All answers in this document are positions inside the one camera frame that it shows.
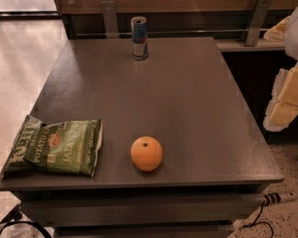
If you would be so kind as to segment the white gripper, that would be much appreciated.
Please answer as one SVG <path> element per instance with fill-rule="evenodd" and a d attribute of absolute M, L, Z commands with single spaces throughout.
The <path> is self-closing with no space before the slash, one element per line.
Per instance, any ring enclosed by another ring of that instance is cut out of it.
<path fill-rule="evenodd" d="M 292 14 L 267 30 L 263 39 L 283 41 L 285 53 L 298 60 L 298 6 Z M 263 127 L 270 132 L 287 128 L 298 116 L 298 62 L 290 70 L 281 68 L 275 77 Z"/>

